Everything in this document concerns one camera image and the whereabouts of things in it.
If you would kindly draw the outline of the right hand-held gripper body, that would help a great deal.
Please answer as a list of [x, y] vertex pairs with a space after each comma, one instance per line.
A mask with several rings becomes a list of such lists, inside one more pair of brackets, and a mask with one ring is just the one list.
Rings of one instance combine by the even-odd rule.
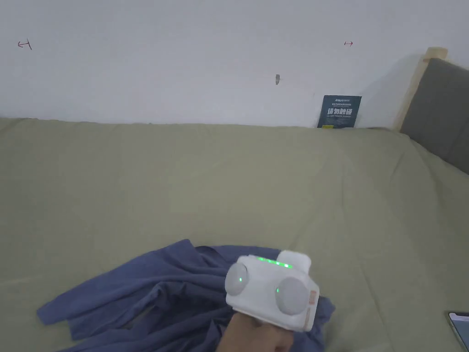
[[226, 303], [261, 323], [310, 331], [319, 300], [310, 267], [309, 256], [290, 250], [281, 251], [276, 259], [240, 256], [224, 279]]

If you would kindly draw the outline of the person's right hand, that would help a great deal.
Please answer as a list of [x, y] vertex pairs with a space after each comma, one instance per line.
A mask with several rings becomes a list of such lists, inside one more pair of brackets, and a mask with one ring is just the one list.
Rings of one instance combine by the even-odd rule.
[[220, 339], [217, 352], [288, 352], [294, 333], [235, 313]]

